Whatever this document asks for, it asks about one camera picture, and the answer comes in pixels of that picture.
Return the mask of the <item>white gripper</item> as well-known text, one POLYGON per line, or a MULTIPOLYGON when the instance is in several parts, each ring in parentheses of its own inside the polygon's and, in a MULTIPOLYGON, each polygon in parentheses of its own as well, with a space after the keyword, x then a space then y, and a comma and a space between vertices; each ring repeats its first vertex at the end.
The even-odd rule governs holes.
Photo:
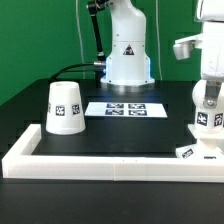
POLYGON ((215 109, 224 81, 224 23, 205 22, 202 32, 201 77, 207 81, 204 107, 215 109))

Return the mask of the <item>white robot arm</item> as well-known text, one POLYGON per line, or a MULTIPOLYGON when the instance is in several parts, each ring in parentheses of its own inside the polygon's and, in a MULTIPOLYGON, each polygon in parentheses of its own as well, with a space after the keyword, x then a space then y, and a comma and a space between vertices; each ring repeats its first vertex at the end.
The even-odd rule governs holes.
MULTIPOLYGON (((120 92, 138 92, 154 83, 150 58, 145 53, 146 17, 130 0, 109 0, 112 17, 112 52, 101 82, 120 92)), ((203 106, 218 107, 224 83, 224 0, 198 0, 196 18, 202 32, 178 39, 173 50, 178 60, 194 48, 201 50, 201 79, 205 81, 203 106)))

